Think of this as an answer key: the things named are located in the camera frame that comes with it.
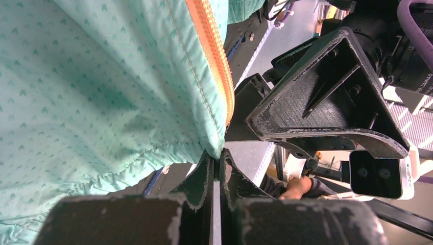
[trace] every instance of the orange zipper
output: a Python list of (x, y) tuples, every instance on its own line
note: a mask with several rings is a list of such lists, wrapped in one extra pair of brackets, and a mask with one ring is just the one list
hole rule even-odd
[(203, 47), (210, 70), (215, 78), (218, 91), (227, 102), (226, 126), (230, 123), (234, 110), (233, 80), (223, 49), (223, 41), (209, 0), (185, 0), (193, 19), (200, 43)]

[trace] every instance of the camera lens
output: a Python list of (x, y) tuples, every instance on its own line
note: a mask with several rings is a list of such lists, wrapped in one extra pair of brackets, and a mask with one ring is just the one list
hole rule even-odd
[(388, 169), (382, 169), (379, 174), (384, 179), (387, 179), (391, 176), (391, 172)]
[(361, 169), (358, 171), (358, 174), (359, 174), (359, 176), (361, 176), (361, 177), (366, 177), (367, 174), (368, 174), (368, 172), (367, 172), (367, 170), (366, 170), (365, 168), (361, 168)]

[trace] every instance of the black camera body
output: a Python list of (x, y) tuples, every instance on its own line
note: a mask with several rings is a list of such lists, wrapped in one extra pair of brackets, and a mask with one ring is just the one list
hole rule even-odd
[[(413, 47), (397, 20), (399, 1), (354, 1), (355, 11), (343, 20), (324, 20), (321, 35), (338, 27), (349, 27), (376, 74), (385, 79), (385, 86), (393, 85), (433, 96), (433, 72)], [(331, 2), (339, 5), (338, 3), (350, 1)], [(433, 7), (413, 4), (411, 14), (423, 34), (433, 43)]]
[(350, 154), (350, 187), (356, 194), (411, 199), (414, 186), (410, 158), (375, 159), (367, 151)]

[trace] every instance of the screw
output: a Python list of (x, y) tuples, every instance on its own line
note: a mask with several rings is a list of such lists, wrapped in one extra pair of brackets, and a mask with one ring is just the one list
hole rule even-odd
[(333, 50), (329, 51), (328, 53), (328, 57), (330, 59), (335, 58), (338, 55), (338, 50), (336, 48), (334, 48)]
[(360, 91), (361, 91), (361, 87), (359, 85), (355, 85), (351, 89), (349, 89), (349, 93), (351, 95), (358, 95)]

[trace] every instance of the hand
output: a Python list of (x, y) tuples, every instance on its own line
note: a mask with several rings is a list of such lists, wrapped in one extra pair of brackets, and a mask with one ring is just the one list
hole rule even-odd
[(289, 189), (286, 192), (284, 192), (283, 194), (281, 194), (281, 196), (278, 198), (280, 200), (299, 200), (302, 197), (302, 192), (301, 191), (297, 191), (295, 189)]
[(278, 198), (280, 200), (292, 199), (299, 200), (302, 195), (311, 189), (312, 180), (309, 177), (301, 179), (293, 178), (287, 184), (287, 190)]

